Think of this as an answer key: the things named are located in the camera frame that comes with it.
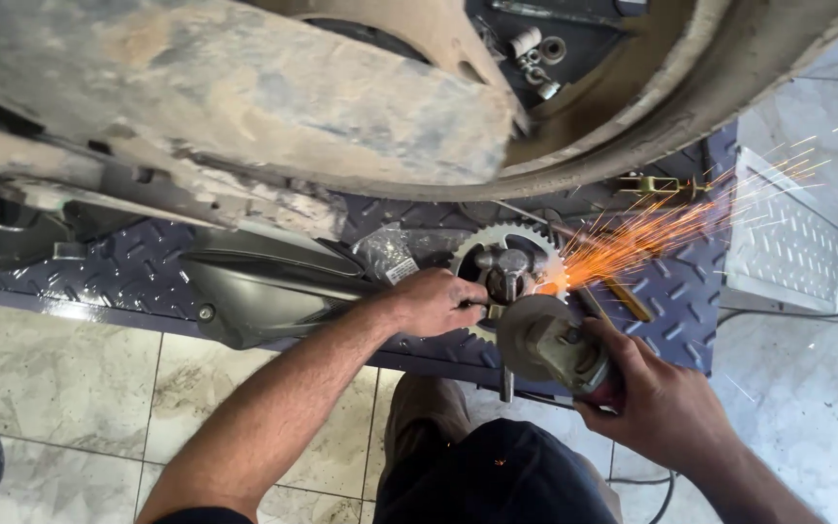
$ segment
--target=man's left hand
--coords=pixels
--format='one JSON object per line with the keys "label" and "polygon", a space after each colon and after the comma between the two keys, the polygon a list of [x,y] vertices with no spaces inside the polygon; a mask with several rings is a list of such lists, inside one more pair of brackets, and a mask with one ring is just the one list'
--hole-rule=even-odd
{"label": "man's left hand", "polygon": [[424,269],[401,280],[375,304],[387,309],[402,333],[435,337],[479,322],[487,289],[458,278],[448,269]]}

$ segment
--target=warning sticker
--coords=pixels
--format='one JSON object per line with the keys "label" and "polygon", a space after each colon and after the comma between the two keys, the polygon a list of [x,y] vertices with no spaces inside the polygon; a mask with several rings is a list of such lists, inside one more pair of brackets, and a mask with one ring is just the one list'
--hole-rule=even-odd
{"label": "warning sticker", "polygon": [[409,275],[412,275],[418,270],[419,266],[416,266],[416,262],[411,256],[406,260],[403,260],[400,264],[397,264],[395,268],[392,268],[390,271],[384,273],[384,275],[387,276],[387,280],[390,280],[390,283],[396,285],[397,282],[403,280]]}

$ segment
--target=silver sprocket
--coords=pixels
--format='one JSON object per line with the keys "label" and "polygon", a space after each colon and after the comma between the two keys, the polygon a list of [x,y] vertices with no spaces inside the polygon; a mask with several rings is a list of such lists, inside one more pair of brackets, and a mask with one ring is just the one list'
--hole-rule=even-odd
{"label": "silver sprocket", "polygon": [[[508,237],[525,239],[548,255],[545,271],[546,277],[542,280],[541,284],[554,283],[558,287],[558,291],[554,293],[554,297],[566,303],[568,299],[568,275],[565,271],[564,259],[559,252],[559,248],[542,233],[535,231],[527,224],[496,224],[480,229],[478,232],[472,234],[457,249],[451,252],[451,273],[454,275],[458,274],[458,270],[461,268],[465,258],[476,246],[498,245],[504,249],[508,249],[509,246],[506,243]],[[477,325],[471,326],[467,330],[479,339],[488,342],[496,341],[495,331],[490,331]]]}

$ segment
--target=angle grinder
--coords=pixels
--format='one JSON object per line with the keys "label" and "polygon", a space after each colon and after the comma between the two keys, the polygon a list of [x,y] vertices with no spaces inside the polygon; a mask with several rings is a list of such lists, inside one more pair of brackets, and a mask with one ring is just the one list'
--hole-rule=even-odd
{"label": "angle grinder", "polygon": [[500,314],[496,347],[513,373],[556,380],[576,400],[622,411],[623,377],[601,340],[581,329],[584,315],[551,295],[528,295]]}

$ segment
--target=person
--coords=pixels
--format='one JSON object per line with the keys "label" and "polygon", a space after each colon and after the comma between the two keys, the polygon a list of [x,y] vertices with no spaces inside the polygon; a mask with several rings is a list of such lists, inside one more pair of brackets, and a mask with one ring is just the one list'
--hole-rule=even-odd
{"label": "person", "polygon": [[[486,298],[476,283],[427,269],[355,304],[242,383],[164,468],[137,522],[256,522],[263,495],[385,340],[471,326]],[[576,404],[589,430],[686,476],[724,522],[821,522],[742,443],[704,375],[600,321],[584,328],[607,344],[626,387],[619,414]],[[456,383],[403,376],[374,521],[622,521],[597,469],[544,430],[506,420],[471,430]]]}

